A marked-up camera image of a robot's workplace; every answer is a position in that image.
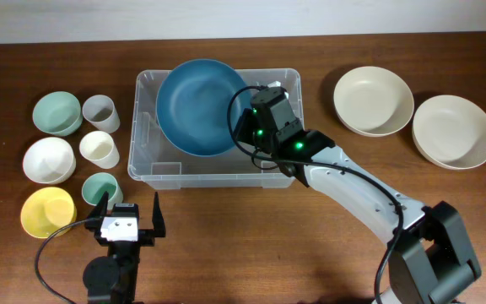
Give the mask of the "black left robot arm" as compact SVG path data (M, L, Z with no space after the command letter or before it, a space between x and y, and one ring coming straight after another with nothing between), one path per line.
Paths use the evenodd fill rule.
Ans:
M166 237L159 196L154 196L152 229L140 229L136 204L115 204L108 208L109 193L103 193L87 216L85 229L107 248L107 254L93 259L84 269L83 282L88 303L134 303L142 247L152 247Z

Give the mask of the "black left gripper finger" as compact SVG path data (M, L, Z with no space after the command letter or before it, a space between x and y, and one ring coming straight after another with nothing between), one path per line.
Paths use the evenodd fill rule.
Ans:
M99 202L95 205L93 210L89 213L90 218L103 218L107 212L107 205L109 201L109 193L104 191Z
M159 204L159 194L154 194L154 206L152 212L152 224L155 237L166 237L165 220Z

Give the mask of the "beige plate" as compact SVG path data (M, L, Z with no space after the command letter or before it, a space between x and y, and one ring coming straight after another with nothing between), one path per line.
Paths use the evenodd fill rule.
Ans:
M423 102L413 116L413 141L421 155L449 170L468 170L486 162L486 113L455 95Z
M384 137L404 128L415 108L413 93L395 73L379 67L354 68L337 82L333 105L341 123L367 137Z

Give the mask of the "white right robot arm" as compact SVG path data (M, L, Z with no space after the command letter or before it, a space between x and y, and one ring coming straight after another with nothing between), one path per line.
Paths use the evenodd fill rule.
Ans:
M445 201L407 197L347 157L325 134L305 129L283 87L255 87L241 114L227 112L238 149L272 162L288 177L327 195L386 246L374 278L376 303L452 303L482 275L466 226Z

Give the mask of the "white bowl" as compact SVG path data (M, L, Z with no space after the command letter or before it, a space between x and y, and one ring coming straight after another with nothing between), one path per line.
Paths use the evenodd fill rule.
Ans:
M32 144L23 158L24 174L39 184L65 182L75 171L76 157L71 145L62 138L43 138Z

